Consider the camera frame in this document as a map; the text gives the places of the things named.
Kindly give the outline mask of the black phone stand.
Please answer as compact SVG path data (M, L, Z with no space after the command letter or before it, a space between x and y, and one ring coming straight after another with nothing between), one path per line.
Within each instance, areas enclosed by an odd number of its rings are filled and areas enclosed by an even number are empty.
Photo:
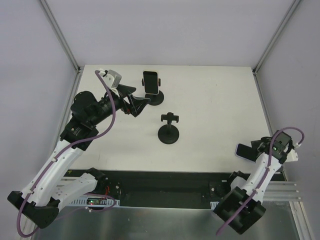
M172 112L167 114L162 114L160 120L167 121L166 125L163 125L159 128L157 136L158 139L166 145L171 145L177 142L180 137L179 130L176 126L172 125L172 122L179 122L179 116L174 115Z
M147 94L147 93L145 93L145 95L144 95L146 98L150 98L149 105L151 105L151 106L158 106L158 105L162 104L164 99L165 99L163 92L160 90L160 85L161 84L160 84L159 80L158 80L158 83L159 83L159 87L158 87L159 93L158 94Z

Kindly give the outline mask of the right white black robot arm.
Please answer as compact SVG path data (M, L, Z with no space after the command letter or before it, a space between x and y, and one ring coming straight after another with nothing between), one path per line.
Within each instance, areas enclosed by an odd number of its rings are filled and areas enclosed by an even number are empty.
M254 162L254 168L248 178L241 171L233 172L228 178L225 184L226 195L213 210L224 221L217 235L226 226L241 235L264 215L266 209L262 203L266 188L287 160L288 153L294 149L291 136L285 132L273 137L262 137L250 144L239 143L236 146L235 155Z

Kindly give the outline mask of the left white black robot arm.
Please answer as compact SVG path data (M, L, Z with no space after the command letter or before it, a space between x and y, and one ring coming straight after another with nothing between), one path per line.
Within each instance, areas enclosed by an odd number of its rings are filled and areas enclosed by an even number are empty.
M108 117L112 122L116 111L137 117L150 102L149 98L135 97L136 88L119 85L118 94L106 92L96 100L90 91L78 93L71 105L71 119L60 135L53 153L36 177L21 191L12 191L7 199L39 229L48 227L59 212L78 197L93 193L102 194L107 177L100 170L90 168L78 179L64 187L59 181L100 135L97 125Z

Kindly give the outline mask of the black phone cream case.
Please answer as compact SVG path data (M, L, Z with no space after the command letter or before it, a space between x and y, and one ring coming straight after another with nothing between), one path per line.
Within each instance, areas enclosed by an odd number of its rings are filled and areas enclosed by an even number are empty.
M159 78L156 71L143 71L143 86L146 94L157 95L159 93Z

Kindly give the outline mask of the black phone lilac case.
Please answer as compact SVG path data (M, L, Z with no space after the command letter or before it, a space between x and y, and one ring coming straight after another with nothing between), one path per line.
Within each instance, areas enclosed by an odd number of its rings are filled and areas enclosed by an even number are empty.
M235 155L241 159L256 162L258 151L255 148L239 143L235 149Z

